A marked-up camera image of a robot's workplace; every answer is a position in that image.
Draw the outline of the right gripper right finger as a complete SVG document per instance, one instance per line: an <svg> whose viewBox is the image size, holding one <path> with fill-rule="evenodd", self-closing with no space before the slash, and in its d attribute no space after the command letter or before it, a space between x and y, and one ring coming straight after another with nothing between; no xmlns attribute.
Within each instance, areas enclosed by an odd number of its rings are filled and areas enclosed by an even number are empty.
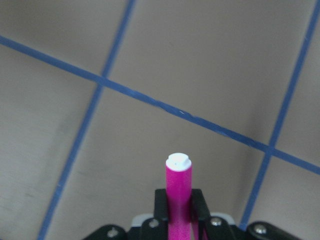
<svg viewBox="0 0 320 240"><path fill-rule="evenodd" d="M191 227L195 240L223 240L224 222L212 215L200 189L191 191Z"/></svg>

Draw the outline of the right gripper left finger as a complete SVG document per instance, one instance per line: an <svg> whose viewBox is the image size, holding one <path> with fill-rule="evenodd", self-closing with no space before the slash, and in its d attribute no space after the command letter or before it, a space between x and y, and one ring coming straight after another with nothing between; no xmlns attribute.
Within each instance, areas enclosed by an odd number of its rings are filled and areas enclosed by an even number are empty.
<svg viewBox="0 0 320 240"><path fill-rule="evenodd" d="M169 213L167 194L164 188L154 192L153 216L147 218L141 226L142 240L167 240L169 237Z"/></svg>

